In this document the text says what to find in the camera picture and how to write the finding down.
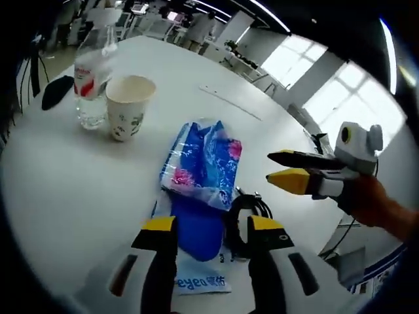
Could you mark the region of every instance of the desk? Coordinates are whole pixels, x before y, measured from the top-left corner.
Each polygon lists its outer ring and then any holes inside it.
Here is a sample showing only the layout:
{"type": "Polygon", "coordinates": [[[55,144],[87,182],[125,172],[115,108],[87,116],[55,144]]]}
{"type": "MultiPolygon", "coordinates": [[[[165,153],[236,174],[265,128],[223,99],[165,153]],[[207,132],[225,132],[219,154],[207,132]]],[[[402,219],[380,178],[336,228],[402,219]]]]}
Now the desk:
{"type": "MultiPolygon", "coordinates": [[[[258,191],[293,241],[319,253],[342,211],[331,200],[312,201],[271,184],[282,170],[269,152],[314,152],[302,127],[267,95],[233,72],[175,45],[134,37],[120,42],[115,75],[153,80],[157,92],[135,139],[117,143],[106,126],[85,131],[69,92],[50,111],[39,94],[16,121],[3,152],[1,179],[7,216],[36,276],[55,294],[80,289],[94,266],[130,243],[150,217],[159,193],[158,174],[181,126],[220,119],[242,141],[236,185],[258,191]],[[206,85],[237,106],[199,89],[206,85]]],[[[62,73],[73,75],[73,67],[62,73]]],[[[253,295],[247,265],[229,275],[232,293],[174,296],[181,313],[249,313],[253,295]]]]}

